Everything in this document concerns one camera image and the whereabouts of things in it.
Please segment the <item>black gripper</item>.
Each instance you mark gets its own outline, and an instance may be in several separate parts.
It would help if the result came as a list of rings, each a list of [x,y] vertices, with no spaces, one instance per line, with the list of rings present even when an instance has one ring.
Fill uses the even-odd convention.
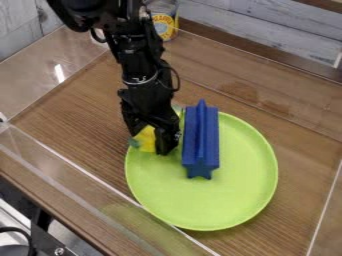
[[[147,125],[157,129],[155,149],[158,155],[167,155],[179,145],[179,118],[171,107],[177,89],[171,78],[155,78],[146,81],[125,80],[126,89],[118,91],[122,99],[122,115],[133,136]]]

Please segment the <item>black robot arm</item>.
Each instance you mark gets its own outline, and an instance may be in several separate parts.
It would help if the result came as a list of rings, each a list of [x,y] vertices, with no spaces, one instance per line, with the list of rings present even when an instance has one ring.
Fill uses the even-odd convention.
[[[162,58],[163,40],[145,0],[47,0],[64,25],[89,32],[109,45],[122,67],[126,85],[118,91],[122,115],[133,135],[153,129],[157,153],[169,154],[179,143],[179,117],[171,106],[181,89],[175,69]]]

